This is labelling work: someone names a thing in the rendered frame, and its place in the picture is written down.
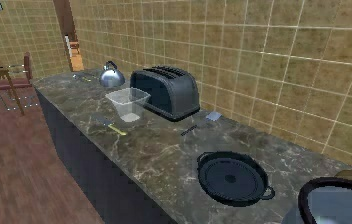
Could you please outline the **black two-slot toaster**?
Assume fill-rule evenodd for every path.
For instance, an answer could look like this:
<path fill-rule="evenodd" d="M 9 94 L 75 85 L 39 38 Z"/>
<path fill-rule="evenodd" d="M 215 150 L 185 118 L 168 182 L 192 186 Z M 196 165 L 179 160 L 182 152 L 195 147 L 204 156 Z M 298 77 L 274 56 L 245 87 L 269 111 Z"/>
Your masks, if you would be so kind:
<path fill-rule="evenodd" d="M 130 86 L 150 95 L 145 109 L 169 121 L 181 121 L 200 110 L 196 81 L 183 69 L 157 65 L 136 70 Z"/>

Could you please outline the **dark marble kitchen counter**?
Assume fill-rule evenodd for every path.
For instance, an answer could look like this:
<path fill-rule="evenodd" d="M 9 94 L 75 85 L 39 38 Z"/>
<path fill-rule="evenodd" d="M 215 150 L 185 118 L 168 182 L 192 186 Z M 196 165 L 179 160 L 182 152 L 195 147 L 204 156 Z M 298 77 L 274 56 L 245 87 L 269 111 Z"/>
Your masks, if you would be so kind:
<path fill-rule="evenodd" d="M 36 79 L 33 86 L 59 158 L 105 224 L 280 224 L 307 181 L 347 168 L 227 118 L 182 136 L 203 112 L 173 123 L 144 111 L 126 123 L 89 71 Z M 103 126 L 93 114 L 127 135 Z M 197 158 L 209 151 L 250 155 L 266 171 L 275 197 L 243 208 L 212 200 L 197 179 Z"/>

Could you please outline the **clear plastic measuring cup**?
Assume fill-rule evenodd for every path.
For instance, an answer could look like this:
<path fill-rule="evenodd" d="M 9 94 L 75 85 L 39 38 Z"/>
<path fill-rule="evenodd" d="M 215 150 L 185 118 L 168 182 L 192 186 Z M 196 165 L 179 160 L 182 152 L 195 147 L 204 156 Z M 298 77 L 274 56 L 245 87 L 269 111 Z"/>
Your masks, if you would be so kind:
<path fill-rule="evenodd" d="M 105 97 L 112 102 L 120 119 L 130 123 L 141 118 L 150 94 L 140 89 L 129 87 L 110 92 Z"/>

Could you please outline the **black round pan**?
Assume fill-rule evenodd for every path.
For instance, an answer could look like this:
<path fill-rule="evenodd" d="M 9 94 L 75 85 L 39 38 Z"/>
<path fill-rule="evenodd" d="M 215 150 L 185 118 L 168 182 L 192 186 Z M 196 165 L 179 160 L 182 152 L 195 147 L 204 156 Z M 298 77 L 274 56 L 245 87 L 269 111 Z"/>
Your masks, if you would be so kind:
<path fill-rule="evenodd" d="M 224 205 L 247 207 L 275 196 L 267 173 L 249 155 L 232 151 L 205 152 L 197 158 L 197 165 L 201 188 Z"/>

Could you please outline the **brown wooden door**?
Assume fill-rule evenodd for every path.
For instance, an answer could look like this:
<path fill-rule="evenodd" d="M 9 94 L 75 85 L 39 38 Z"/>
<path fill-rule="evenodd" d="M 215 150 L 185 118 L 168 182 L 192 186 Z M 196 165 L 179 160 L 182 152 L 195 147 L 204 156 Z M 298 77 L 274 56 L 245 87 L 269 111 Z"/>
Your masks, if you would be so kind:
<path fill-rule="evenodd" d="M 64 41 L 64 55 L 68 59 L 71 71 L 84 69 L 76 35 L 70 0 L 53 0 L 59 28 Z"/>

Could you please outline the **red wooden chair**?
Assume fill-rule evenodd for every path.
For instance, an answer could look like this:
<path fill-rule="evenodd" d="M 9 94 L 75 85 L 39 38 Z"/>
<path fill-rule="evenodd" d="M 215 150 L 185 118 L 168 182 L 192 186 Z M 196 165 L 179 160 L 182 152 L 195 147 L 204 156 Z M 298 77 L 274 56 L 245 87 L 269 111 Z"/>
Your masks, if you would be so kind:
<path fill-rule="evenodd" d="M 18 90 L 30 88 L 33 78 L 31 70 L 31 55 L 26 52 L 23 56 L 22 64 L 8 65 L 8 74 L 23 74 L 23 77 L 11 78 L 11 83 L 5 76 L 0 76 L 0 100 L 7 111 L 16 110 L 18 106 L 29 108 L 37 106 L 34 102 L 34 95 L 19 95 Z"/>

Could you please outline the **grey pot with black rim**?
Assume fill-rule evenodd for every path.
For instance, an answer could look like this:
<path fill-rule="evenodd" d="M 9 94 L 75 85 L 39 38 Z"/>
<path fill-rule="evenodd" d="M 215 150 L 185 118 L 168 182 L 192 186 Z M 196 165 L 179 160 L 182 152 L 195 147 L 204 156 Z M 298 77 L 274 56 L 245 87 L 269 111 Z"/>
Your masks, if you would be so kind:
<path fill-rule="evenodd" d="M 352 224 L 352 180 L 321 177 L 308 181 L 281 224 Z"/>

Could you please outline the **yellow-handled grey spatula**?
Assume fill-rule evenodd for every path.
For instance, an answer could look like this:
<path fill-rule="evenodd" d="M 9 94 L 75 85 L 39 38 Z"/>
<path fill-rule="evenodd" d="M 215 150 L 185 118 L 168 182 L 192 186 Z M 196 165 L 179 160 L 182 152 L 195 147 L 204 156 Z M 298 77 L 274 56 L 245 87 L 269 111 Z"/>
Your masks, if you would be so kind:
<path fill-rule="evenodd" d="M 112 129 L 114 132 L 118 133 L 119 135 L 122 136 L 126 136 L 127 133 L 118 129 L 117 127 L 114 126 L 114 123 L 111 122 L 110 120 L 106 119 L 104 116 L 100 115 L 100 114 L 93 114 L 92 117 L 98 121 L 99 123 L 101 123 L 103 126 L 106 126 L 110 129 Z"/>

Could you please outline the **yellow-handled knife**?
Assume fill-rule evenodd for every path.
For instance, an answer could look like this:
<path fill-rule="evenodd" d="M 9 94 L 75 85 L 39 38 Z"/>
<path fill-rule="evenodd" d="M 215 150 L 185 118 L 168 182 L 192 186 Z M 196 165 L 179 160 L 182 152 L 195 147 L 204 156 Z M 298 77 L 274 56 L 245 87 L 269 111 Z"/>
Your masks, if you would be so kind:
<path fill-rule="evenodd" d="M 91 82 L 92 81 L 91 79 L 88 79 L 84 75 L 80 75 L 80 74 L 74 74 L 72 77 L 74 79 L 76 79 L 76 80 L 82 80 L 82 81 L 85 81 L 85 82 Z"/>

